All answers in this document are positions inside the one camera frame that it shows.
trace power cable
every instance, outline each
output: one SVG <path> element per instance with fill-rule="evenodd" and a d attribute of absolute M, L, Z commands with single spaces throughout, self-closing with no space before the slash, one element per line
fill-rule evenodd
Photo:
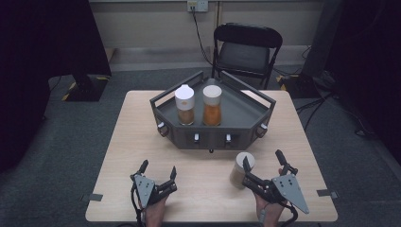
<path fill-rule="evenodd" d="M 323 99 L 320 98 L 320 99 L 315 100 L 315 101 L 313 101 L 313 102 L 307 103 L 307 104 L 305 104 L 305 105 L 302 106 L 302 107 L 298 107 L 298 108 L 296 109 L 296 111 L 297 111 L 298 114 L 300 114 L 303 110 L 312 108 L 312 107 L 314 107 L 314 106 L 320 104 L 322 101 L 323 101 Z"/>
<path fill-rule="evenodd" d="M 280 74 L 280 75 L 282 75 L 282 76 L 293 76 L 293 75 L 299 75 L 299 71 L 302 70 L 302 68 L 297 69 L 297 70 L 296 70 L 295 72 L 293 72 L 293 73 L 287 73 L 287 72 L 284 72 L 283 70 L 276 69 L 276 68 L 273 68 L 273 70 L 274 70 L 276 73 L 278 73 L 278 74 Z"/>
<path fill-rule="evenodd" d="M 220 20 L 220 2 L 218 1 L 218 19 L 216 20 L 216 27 L 218 27 L 219 20 Z"/>
<path fill-rule="evenodd" d="M 207 58 L 206 52 L 204 51 L 203 45 L 202 45 L 202 43 L 201 43 L 201 35 L 200 35 L 200 32 L 199 32 L 199 28 L 198 28 L 198 22 L 197 22 L 197 17 L 196 17 L 196 15 L 195 15 L 195 9 L 194 9 L 194 8 L 191 8 L 191 11 L 192 11 L 192 16 L 194 17 L 195 26 L 196 26 L 196 28 L 197 28 L 198 39 L 199 39 L 199 41 L 200 41 L 200 51 L 201 51 L 201 54 L 203 55 L 204 59 L 205 59 L 210 65 L 213 65 L 213 63 L 211 63 L 211 62 L 209 61 L 209 59 Z"/>
<path fill-rule="evenodd" d="M 304 131 L 306 131 L 307 126 L 309 125 L 310 120 L 312 119 L 313 115 L 319 110 L 319 108 L 321 108 L 321 106 L 324 104 L 324 101 L 325 101 L 325 99 L 322 100 L 322 101 L 320 102 L 319 106 L 316 107 L 315 110 L 313 110 L 313 112 L 310 114 L 310 116 L 309 116 L 309 118 L 307 119 L 306 124 L 305 124 L 305 126 L 304 126 Z"/>
<path fill-rule="evenodd" d="M 53 92 L 53 90 L 59 85 L 61 81 L 61 76 L 59 76 L 59 80 L 57 80 L 57 83 L 50 89 L 50 93 Z"/>
<path fill-rule="evenodd" d="M 321 96 L 321 98 L 323 98 L 323 99 L 325 99 L 325 101 L 327 101 L 326 98 L 323 97 L 323 96 L 321 95 L 321 93 L 319 92 L 318 88 L 316 87 L 315 81 L 313 82 L 313 84 L 315 85 L 315 88 L 316 88 L 316 90 L 318 91 L 318 93 L 319 93 L 319 95 Z M 332 107 L 334 107 L 334 108 L 336 108 L 336 109 L 339 109 L 339 110 L 341 110 L 341 111 L 343 111 L 343 112 L 345 112 L 345 113 L 350 114 L 351 116 L 353 116 L 353 117 L 357 120 L 357 122 L 359 123 L 359 125 L 362 127 L 362 130 L 363 130 L 363 131 L 365 131 L 365 132 L 367 132 L 367 133 L 369 133 L 369 134 L 375 134 L 373 131 L 369 131 L 368 129 L 366 129 L 366 127 L 365 127 L 365 125 L 363 124 L 362 120 L 361 120 L 356 114 L 351 113 L 351 112 L 345 110 L 344 108 L 339 107 L 339 106 L 337 106 L 337 105 L 331 103 L 330 101 L 327 101 L 327 103 L 328 103 L 330 106 L 332 106 Z"/>
<path fill-rule="evenodd" d="M 307 45 L 306 47 L 307 47 L 307 49 L 304 51 L 304 53 L 302 53 L 302 57 L 303 57 L 304 59 L 307 58 L 307 57 L 305 57 L 305 53 L 306 53 L 308 50 L 310 50 L 310 48 L 312 48 L 311 45 Z"/>

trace wall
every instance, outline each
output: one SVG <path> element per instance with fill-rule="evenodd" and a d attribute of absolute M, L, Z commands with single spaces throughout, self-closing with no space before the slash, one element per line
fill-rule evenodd
<path fill-rule="evenodd" d="M 99 3 L 92 1 L 105 47 L 196 47 L 199 41 L 186 1 Z M 309 45 L 319 21 L 322 1 L 209 2 L 209 11 L 197 13 L 200 37 L 211 45 L 219 22 L 270 26 L 284 38 L 283 45 Z"/>

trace black cable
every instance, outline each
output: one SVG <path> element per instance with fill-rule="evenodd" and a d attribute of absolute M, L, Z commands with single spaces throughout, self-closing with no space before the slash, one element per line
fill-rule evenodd
<path fill-rule="evenodd" d="M 305 53 L 306 53 L 308 50 L 310 50 L 311 47 L 312 47 L 311 45 L 307 45 L 307 49 L 304 51 L 304 53 L 302 53 L 302 57 L 303 57 L 304 59 L 306 59 Z"/>
<path fill-rule="evenodd" d="M 59 76 L 59 80 L 57 81 L 57 83 L 50 89 L 50 93 L 53 92 L 53 90 L 57 87 L 57 85 L 59 85 L 61 81 L 61 76 Z"/>
<path fill-rule="evenodd" d="M 278 74 L 280 74 L 280 75 L 282 75 L 282 76 L 293 76 L 293 75 L 299 75 L 299 71 L 300 70 L 302 70 L 302 68 L 299 68 L 299 69 L 297 69 L 295 72 L 293 72 L 293 73 L 287 73 L 287 72 L 284 72 L 284 71 L 282 71 L 282 70 L 279 70 L 279 69 L 276 69 L 276 68 L 273 68 L 273 70 L 276 72 L 276 73 L 278 73 Z"/>
<path fill-rule="evenodd" d="M 310 120 L 312 119 L 313 115 L 319 110 L 319 108 L 324 104 L 325 99 L 319 104 L 318 107 L 315 108 L 315 110 L 313 110 L 313 112 L 310 114 L 309 119 L 307 119 L 306 124 L 304 126 L 304 131 L 306 131 L 307 126 L 309 125 Z"/>
<path fill-rule="evenodd" d="M 361 120 L 356 114 L 351 113 L 351 112 L 349 112 L 349 111 L 346 111 L 346 110 L 343 109 L 342 107 L 338 107 L 337 105 L 334 105 L 334 104 L 332 104 L 332 103 L 329 102 L 329 101 L 327 101 L 327 103 L 330 104 L 331 106 L 333 106 L 334 108 L 340 109 L 341 111 L 343 111 L 343 112 L 345 112 L 345 113 L 350 114 L 351 116 L 353 116 L 353 117 L 357 120 L 357 122 L 359 123 L 359 125 L 362 127 L 362 130 L 363 130 L 364 132 L 367 132 L 367 133 L 369 133 L 369 134 L 375 134 L 373 131 L 369 131 L 368 129 L 366 129 L 366 127 L 365 127 L 365 125 L 363 124 L 362 120 Z"/>
<path fill-rule="evenodd" d="M 318 105 L 321 102 L 323 102 L 323 99 L 319 98 L 318 100 L 315 100 L 313 102 L 307 103 L 304 106 L 297 108 L 296 111 L 297 111 L 298 114 L 300 114 L 303 110 L 312 108 L 312 107 Z"/>
<path fill-rule="evenodd" d="M 133 208 L 135 208 L 136 222 L 138 223 L 138 227 L 142 227 L 142 226 L 144 226 L 144 224 L 142 223 L 142 220 L 141 220 L 142 210 L 138 209 L 138 207 L 135 204 L 135 199 L 133 197 L 134 191 L 135 191 L 135 189 L 134 189 L 134 185 L 133 185 L 132 189 L 131 189 L 131 201 L 132 201 Z"/>
<path fill-rule="evenodd" d="M 218 2 L 218 19 L 216 20 L 216 27 L 218 27 L 218 21 L 220 20 L 220 15 L 219 15 L 219 13 L 220 13 L 220 2 Z"/>
<path fill-rule="evenodd" d="M 197 17 L 196 17 L 196 15 L 195 15 L 195 9 L 194 9 L 194 8 L 191 8 L 191 10 L 192 10 L 192 16 L 194 17 L 195 26 L 196 26 L 196 28 L 197 28 L 198 39 L 199 39 L 199 41 L 200 41 L 200 51 L 201 51 L 201 54 L 203 55 L 204 59 L 205 59 L 210 65 L 213 65 L 213 63 L 211 63 L 211 62 L 209 61 L 209 59 L 207 59 L 206 52 L 204 51 L 203 45 L 202 45 L 202 43 L 201 43 L 201 35 L 200 35 L 200 32 L 199 32 L 199 28 L 198 28 L 198 22 L 197 22 Z"/>
<path fill-rule="evenodd" d="M 282 227 L 286 227 L 286 226 L 288 226 L 290 223 L 292 223 L 292 222 L 294 222 L 295 220 L 297 220 L 298 219 L 298 212 L 297 212 L 297 209 L 295 209 L 295 207 L 292 205 L 292 203 L 290 203 L 291 204 L 291 206 L 288 206 L 288 205 L 286 205 L 286 204 L 284 204 L 284 203 L 282 203 L 282 202 L 278 202 L 280 205 L 282 205 L 283 207 L 285 207 L 285 208 L 287 208 L 288 210 L 290 210 L 291 211 L 291 213 L 292 213 L 292 218 L 290 218 L 290 219 L 288 219 L 286 222 L 284 222 L 281 226 Z"/>

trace black curtain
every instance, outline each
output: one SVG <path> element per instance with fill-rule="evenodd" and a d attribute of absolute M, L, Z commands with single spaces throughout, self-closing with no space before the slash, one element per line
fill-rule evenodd
<path fill-rule="evenodd" d="M 323 8 L 312 46 L 305 60 L 302 74 L 314 78 L 322 76 L 330 48 L 337 32 L 343 0 L 323 0 Z"/>
<path fill-rule="evenodd" d="M 326 68 L 401 164 L 401 2 L 346 1 Z"/>
<path fill-rule="evenodd" d="M 86 0 L 5 0 L 0 7 L 0 169 L 14 166 L 40 126 L 48 80 L 111 75 Z"/>

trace gray carpet floor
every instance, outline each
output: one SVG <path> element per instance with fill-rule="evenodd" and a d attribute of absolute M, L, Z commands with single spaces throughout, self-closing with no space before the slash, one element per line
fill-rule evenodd
<path fill-rule="evenodd" d="M 61 101 L 73 79 L 51 79 L 50 87 L 57 86 L 47 105 L 46 120 L 22 162 L 0 173 L 0 226 L 120 224 L 88 222 L 87 202 L 81 197 L 93 192 L 125 94 L 130 90 L 164 90 L 200 70 L 211 72 L 210 68 L 115 72 L 98 102 Z M 272 75 L 268 89 L 279 89 L 277 76 Z M 248 82 L 258 85 L 256 80 Z M 300 107 L 313 100 L 293 102 Z M 304 125 L 313 110 L 300 113 Z M 381 142 L 354 134 L 357 127 L 357 119 L 341 105 L 340 98 L 329 97 L 313 115 L 305 132 L 328 189 L 339 195 L 333 199 L 339 219 L 330 223 L 295 222 L 292 226 L 400 226 L 401 182 L 383 159 Z"/>

